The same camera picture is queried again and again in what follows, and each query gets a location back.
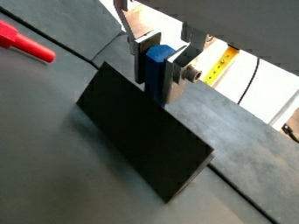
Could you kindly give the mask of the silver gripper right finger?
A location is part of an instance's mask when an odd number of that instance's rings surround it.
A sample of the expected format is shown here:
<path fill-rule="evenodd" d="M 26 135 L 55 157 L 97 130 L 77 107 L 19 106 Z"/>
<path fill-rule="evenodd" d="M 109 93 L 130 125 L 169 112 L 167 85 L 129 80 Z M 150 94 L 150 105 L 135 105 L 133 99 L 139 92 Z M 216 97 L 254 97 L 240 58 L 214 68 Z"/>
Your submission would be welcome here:
<path fill-rule="evenodd" d="M 202 76 L 202 71 L 197 68 L 198 57 L 204 51 L 208 34 L 182 24 L 182 46 L 167 58 L 165 64 L 163 77 L 163 101 L 171 103 L 184 94 L 186 82 L 197 82 Z"/>

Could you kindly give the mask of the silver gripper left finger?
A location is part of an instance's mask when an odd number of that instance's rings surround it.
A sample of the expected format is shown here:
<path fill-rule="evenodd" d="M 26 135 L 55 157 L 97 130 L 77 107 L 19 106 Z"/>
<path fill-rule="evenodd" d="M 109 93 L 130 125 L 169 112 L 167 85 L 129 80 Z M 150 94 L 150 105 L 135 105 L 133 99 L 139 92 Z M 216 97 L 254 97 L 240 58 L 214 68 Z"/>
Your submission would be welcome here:
<path fill-rule="evenodd" d="M 155 28 L 155 11 L 137 0 L 114 0 L 117 14 L 126 28 L 131 54 L 135 56 L 135 82 L 146 82 L 146 53 L 162 42 Z"/>

